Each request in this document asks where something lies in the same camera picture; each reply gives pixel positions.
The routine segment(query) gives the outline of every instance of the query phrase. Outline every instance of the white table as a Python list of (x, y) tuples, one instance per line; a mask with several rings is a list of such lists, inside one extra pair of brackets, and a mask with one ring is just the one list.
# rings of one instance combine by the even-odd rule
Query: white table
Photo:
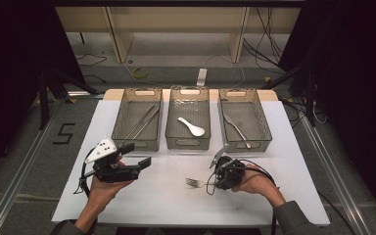
[[(185, 178), (207, 180), (212, 174), (209, 164), (222, 147), (220, 124), (211, 122), (211, 142), (207, 151), (177, 151), (166, 147), (165, 127), (169, 90), (164, 90), (164, 108), (160, 149), (158, 152), (132, 152), (123, 162), (134, 165), (152, 156), (152, 165), (142, 170), (139, 179), (121, 190), (99, 215), (99, 223), (121, 226), (193, 226), (193, 227), (262, 227), (271, 224), (272, 208), (262, 196), (232, 193), (206, 187), (193, 189)], [(211, 120), (219, 120), (217, 91), (211, 91)], [(264, 167), (280, 187), (286, 200), (295, 200), (309, 219), (319, 226), (330, 224), (316, 193), (306, 163), (299, 149), (284, 108), (279, 101), (262, 101), (273, 140), (264, 153), (230, 154)], [(111, 136), (120, 100), (100, 101), (71, 171), (60, 203), (52, 220), (77, 218), (86, 203), (84, 193), (75, 195), (82, 163), (88, 152), (105, 136)]]

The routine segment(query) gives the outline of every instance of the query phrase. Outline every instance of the metal spoon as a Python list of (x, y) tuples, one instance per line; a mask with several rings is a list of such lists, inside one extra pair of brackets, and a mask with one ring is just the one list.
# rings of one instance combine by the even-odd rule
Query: metal spoon
[(183, 117), (179, 117), (178, 120), (186, 124), (189, 130), (191, 131), (191, 133), (195, 136), (202, 136), (206, 133), (206, 131), (203, 128), (191, 124), (190, 122), (188, 122), (188, 120), (184, 119)]

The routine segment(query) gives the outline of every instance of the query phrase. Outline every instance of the gray carpet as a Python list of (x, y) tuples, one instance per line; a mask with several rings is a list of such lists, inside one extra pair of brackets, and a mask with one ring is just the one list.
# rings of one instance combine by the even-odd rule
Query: gray carpet
[[(170, 84), (195, 85), (198, 69), (148, 68), (149, 76), (144, 78), (143, 81), (166, 84), (164, 87), (168, 87)], [(107, 83), (103, 83), (95, 77), (86, 76), (87, 84), (100, 91), (111, 88), (152, 86), (151, 84), (132, 80), (125, 68), (83, 67), (82, 71), (84, 74), (97, 75), (107, 80)], [(266, 71), (244, 69), (244, 72), (246, 81), (239, 87), (259, 88), (264, 85), (263, 78), (267, 76)], [(239, 69), (212, 68), (209, 69), (206, 86), (210, 88), (231, 87), (242, 79)], [(279, 97), (288, 97), (289, 84), (289, 82), (286, 82), (276, 87), (275, 90)], [(68, 90), (78, 90), (70, 84), (66, 84), (66, 88)], [(22, 197), (17, 198), (0, 230), (0, 234), (49, 234), (51, 232), (54, 227), (51, 222), (51, 214), (57, 206), (57, 199), (60, 198), (70, 175), (97, 102), (98, 100), (96, 99), (77, 99), (75, 103), (63, 104), (21, 189), (21, 194), (40, 198), (34, 200)], [(288, 107), (285, 107), (285, 109), (289, 119), (296, 117), (296, 113), (293, 110)], [(0, 194), (5, 192), (33, 142), (39, 126), (39, 116), (39, 106), (34, 104), (28, 116), (25, 117), (16, 138), (9, 146), (8, 155), (0, 160)], [(66, 141), (68, 138), (58, 135), (63, 123), (74, 123), (74, 125), (65, 127), (65, 132), (72, 133), (73, 136), (69, 144), (54, 145), (54, 142)], [(334, 188), (325, 174), (321, 161), (307, 137), (302, 122), (298, 121), (296, 123), (293, 121), (291, 124), (294, 126), (295, 135), (316, 188), (325, 194), (334, 206), (345, 215)], [(333, 126), (327, 122), (318, 124), (316, 129), (320, 133), (340, 173), (342, 173), (352, 196), (361, 208), (372, 234), (376, 234), (376, 202), (374, 197), (348, 160)], [(351, 234), (348, 227), (332, 208), (324, 200), (322, 202), (331, 217), (331, 225), (323, 228), (325, 234)], [(98, 234), (115, 234), (115, 231), (113, 227), (109, 226), (99, 225), (97, 228)], [(262, 234), (270, 234), (269, 228), (263, 228), (261, 231)]]

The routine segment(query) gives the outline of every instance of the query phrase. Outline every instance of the transparent plastic bin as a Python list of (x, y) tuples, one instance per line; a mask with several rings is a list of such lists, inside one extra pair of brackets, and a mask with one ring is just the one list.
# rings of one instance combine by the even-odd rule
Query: transparent plastic bin
[[(202, 127), (204, 135), (194, 136), (178, 118), (185, 118), (193, 125)], [(207, 150), (210, 147), (211, 136), (209, 89), (171, 87), (165, 131), (167, 147), (179, 150)]]
[(134, 143), (136, 151), (157, 152), (162, 119), (161, 88), (124, 90), (112, 140), (117, 146)]
[[(266, 151), (272, 136), (256, 89), (220, 89), (218, 94), (222, 138), (229, 145), (225, 152)], [(231, 117), (246, 141), (224, 115)]]

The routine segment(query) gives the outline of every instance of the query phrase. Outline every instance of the metal fork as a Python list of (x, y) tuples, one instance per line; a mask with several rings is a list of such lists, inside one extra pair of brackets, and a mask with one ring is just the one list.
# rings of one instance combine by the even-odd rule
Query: metal fork
[(190, 179), (190, 178), (186, 178), (185, 183), (194, 188), (202, 188), (206, 185), (213, 185), (213, 183), (206, 183), (198, 179)]

